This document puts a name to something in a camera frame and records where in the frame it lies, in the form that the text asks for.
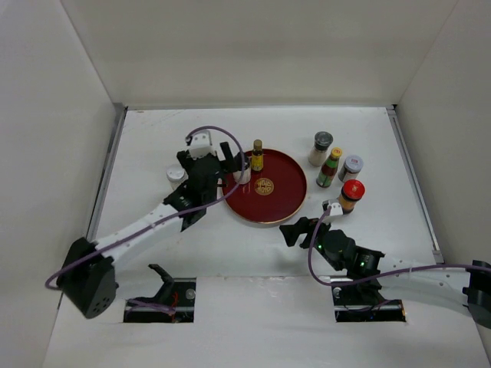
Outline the white jar black pump lid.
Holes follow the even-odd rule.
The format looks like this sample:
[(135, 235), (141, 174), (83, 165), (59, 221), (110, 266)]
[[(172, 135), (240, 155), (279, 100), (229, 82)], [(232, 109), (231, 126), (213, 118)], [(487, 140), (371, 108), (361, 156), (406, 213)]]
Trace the white jar black pump lid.
[(251, 180), (251, 161), (250, 158), (244, 154), (237, 153), (235, 156), (237, 170), (232, 174), (235, 182), (240, 185), (248, 184)]

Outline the small yellow label bottle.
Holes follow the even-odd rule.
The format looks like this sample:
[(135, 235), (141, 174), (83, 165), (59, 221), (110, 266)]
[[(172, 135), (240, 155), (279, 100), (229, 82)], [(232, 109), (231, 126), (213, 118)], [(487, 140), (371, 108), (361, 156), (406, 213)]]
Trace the small yellow label bottle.
[(254, 140), (251, 155), (251, 170), (255, 173), (262, 171), (264, 167), (264, 153), (261, 140)]

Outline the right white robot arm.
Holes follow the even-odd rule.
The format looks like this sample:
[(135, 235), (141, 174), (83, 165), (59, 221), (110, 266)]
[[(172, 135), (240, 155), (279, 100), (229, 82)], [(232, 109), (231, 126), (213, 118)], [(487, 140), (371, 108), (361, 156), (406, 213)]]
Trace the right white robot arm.
[(353, 238), (316, 218), (280, 226), (286, 245), (316, 251), (344, 277), (329, 280), (338, 322), (403, 321), (403, 301), (443, 307), (490, 326), (490, 265), (411, 263), (363, 248)]

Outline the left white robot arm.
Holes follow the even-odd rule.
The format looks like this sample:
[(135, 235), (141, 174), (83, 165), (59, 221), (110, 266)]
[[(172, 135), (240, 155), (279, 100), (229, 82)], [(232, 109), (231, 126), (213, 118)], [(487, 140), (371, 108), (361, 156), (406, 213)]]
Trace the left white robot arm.
[(218, 188), (227, 185), (227, 175), (243, 171), (245, 160), (243, 153), (232, 155), (227, 142), (220, 148), (222, 159), (211, 144), (191, 143), (176, 155), (187, 179), (155, 209), (112, 235), (82, 237), (71, 245), (56, 285), (85, 318), (99, 316), (114, 301), (117, 271), (124, 264), (160, 239), (186, 231), (219, 202)]

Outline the white jar silver lid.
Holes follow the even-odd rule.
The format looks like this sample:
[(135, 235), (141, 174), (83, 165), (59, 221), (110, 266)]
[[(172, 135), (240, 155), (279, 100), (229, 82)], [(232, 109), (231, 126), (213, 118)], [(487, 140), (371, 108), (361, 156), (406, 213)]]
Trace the white jar silver lid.
[(181, 165), (173, 164), (167, 168), (166, 177), (174, 191), (187, 180), (187, 173)]

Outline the round red lacquer tray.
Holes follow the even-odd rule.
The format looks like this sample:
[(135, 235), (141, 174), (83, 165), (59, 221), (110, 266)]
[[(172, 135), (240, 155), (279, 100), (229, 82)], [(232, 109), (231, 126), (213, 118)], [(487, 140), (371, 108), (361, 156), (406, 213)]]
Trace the round red lacquer tray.
[(259, 224), (276, 224), (291, 218), (302, 207), (307, 195), (307, 179), (301, 166), (289, 155), (273, 149), (263, 150), (264, 167), (252, 172), (251, 179), (232, 191), (233, 176), (226, 177), (222, 194), (226, 204), (239, 217)]

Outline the jar with red lid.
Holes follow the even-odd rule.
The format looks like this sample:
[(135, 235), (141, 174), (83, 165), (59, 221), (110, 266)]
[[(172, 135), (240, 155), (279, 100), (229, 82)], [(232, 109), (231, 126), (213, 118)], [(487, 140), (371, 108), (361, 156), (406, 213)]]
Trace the jar with red lid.
[(356, 204), (362, 199), (365, 194), (364, 184), (357, 179), (350, 179), (344, 183), (341, 188), (341, 193), (337, 197), (338, 203), (341, 206), (344, 215), (354, 211)]

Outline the sauce bottle yellow cap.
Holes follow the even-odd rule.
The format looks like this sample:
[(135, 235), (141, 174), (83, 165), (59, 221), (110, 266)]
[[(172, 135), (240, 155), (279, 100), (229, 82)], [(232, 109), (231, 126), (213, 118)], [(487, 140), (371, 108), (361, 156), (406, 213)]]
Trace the sauce bottle yellow cap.
[(322, 188), (328, 188), (338, 171), (339, 160), (342, 156), (342, 149), (335, 147), (331, 150), (328, 158), (325, 160), (319, 171), (316, 183)]

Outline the jar silver lid red label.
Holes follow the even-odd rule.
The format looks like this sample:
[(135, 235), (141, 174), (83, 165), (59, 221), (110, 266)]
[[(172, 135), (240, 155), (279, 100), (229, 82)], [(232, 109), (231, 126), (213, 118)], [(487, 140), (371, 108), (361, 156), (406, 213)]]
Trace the jar silver lid red label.
[(348, 180), (356, 179), (360, 171), (364, 167), (363, 159), (358, 155), (347, 156), (343, 166), (338, 174), (338, 178), (342, 182), (347, 182)]

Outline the grinder jar grey lid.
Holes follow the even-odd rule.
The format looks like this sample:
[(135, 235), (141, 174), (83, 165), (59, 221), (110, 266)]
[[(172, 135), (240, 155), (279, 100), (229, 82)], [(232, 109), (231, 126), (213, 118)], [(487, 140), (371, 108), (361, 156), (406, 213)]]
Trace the grinder jar grey lid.
[(308, 161), (312, 166), (319, 167), (327, 159), (329, 146), (334, 138), (326, 131), (319, 131), (314, 136), (314, 146), (308, 155)]

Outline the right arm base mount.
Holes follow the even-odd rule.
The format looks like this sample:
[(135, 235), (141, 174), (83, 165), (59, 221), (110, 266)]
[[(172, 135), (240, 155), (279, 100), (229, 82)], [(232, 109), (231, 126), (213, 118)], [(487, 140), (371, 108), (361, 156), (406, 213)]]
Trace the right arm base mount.
[(387, 299), (377, 281), (331, 288), (334, 317), (338, 323), (405, 322), (400, 299)]

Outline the left aluminium table rail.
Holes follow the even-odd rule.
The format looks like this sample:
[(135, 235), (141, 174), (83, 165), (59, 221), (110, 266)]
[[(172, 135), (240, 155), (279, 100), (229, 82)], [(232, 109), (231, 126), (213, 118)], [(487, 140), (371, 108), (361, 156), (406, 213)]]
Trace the left aluminium table rail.
[(101, 171), (100, 181), (97, 187), (94, 206), (92, 208), (87, 231), (85, 233), (85, 237), (89, 241), (95, 239), (95, 236), (97, 234), (128, 107), (125, 106), (123, 103), (115, 103), (114, 109), (116, 115), (113, 122), (109, 143), (107, 146), (106, 156), (104, 158), (104, 164)]

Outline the aluminium table rail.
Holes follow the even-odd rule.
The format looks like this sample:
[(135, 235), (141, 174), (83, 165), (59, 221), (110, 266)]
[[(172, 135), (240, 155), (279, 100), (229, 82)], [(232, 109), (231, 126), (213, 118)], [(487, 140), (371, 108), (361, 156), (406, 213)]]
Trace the aluminium table rail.
[(95, 239), (95, 236), (97, 234), (128, 107), (125, 106), (123, 103), (115, 103), (114, 109), (116, 115), (113, 122), (109, 143), (107, 146), (106, 156), (104, 158), (104, 164), (101, 171), (100, 181), (97, 187), (94, 206), (92, 208), (87, 231), (85, 233), (85, 237), (89, 241)]
[(406, 141), (404, 139), (404, 135), (402, 132), (402, 129), (400, 127), (400, 123), (398, 120), (397, 116), (397, 111), (396, 111), (396, 105), (389, 105), (386, 107), (386, 112), (390, 121), (390, 124), (392, 126), (392, 129), (394, 131), (394, 136), (397, 141), (397, 145), (399, 146), (400, 153), (403, 157), (404, 161), (404, 166), (407, 171), (407, 175), (410, 178), (410, 184), (412, 187), (412, 190), (414, 192), (414, 196), (417, 199), (418, 202), (418, 207), (421, 212), (421, 215), (424, 218), (426, 227), (427, 227), (427, 232), (429, 233), (431, 237), (431, 244), (432, 244), (432, 252), (433, 252), (433, 257), (435, 258), (435, 261), (437, 264), (444, 264), (445, 260), (437, 239), (436, 232), (433, 227), (433, 223), (430, 218), (430, 214), (428, 212), (423, 193), (420, 188), (419, 181), (417, 179), (417, 174), (414, 169), (414, 165), (412, 163), (412, 159), (410, 157), (409, 150), (407, 148)]

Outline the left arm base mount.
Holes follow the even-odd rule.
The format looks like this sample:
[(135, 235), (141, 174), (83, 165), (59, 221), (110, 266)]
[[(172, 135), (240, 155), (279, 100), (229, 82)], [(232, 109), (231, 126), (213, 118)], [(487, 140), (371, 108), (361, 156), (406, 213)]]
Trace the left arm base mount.
[(181, 324), (194, 321), (195, 278), (173, 278), (158, 264), (149, 264), (161, 280), (159, 290), (152, 297), (135, 297), (126, 301), (124, 323)]

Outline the right aluminium table rail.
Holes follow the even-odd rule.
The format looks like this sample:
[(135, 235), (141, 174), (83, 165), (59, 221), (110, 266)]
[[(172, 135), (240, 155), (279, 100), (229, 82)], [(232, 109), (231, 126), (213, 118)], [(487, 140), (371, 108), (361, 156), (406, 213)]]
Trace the right aluminium table rail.
[(426, 227), (427, 227), (427, 232), (429, 233), (431, 237), (431, 244), (432, 244), (432, 252), (433, 252), (433, 257), (435, 258), (435, 261), (437, 264), (444, 264), (445, 260), (437, 239), (436, 232), (433, 227), (433, 223), (430, 218), (430, 214), (428, 212), (423, 193), (420, 188), (419, 181), (417, 179), (417, 174), (414, 169), (414, 165), (412, 163), (412, 159), (410, 157), (409, 150), (407, 148), (406, 141), (404, 139), (404, 135), (402, 132), (402, 129), (400, 127), (400, 123), (398, 120), (397, 116), (397, 111), (396, 111), (396, 105), (389, 105), (386, 107), (386, 112), (390, 121), (390, 124), (392, 126), (392, 129), (394, 131), (394, 136), (397, 141), (397, 145), (399, 146), (400, 153), (403, 157), (404, 161), (404, 166), (407, 171), (407, 175), (410, 178), (410, 184), (412, 187), (412, 190), (414, 192), (414, 196), (417, 199), (418, 202), (418, 207), (421, 212), (421, 215), (424, 218)]

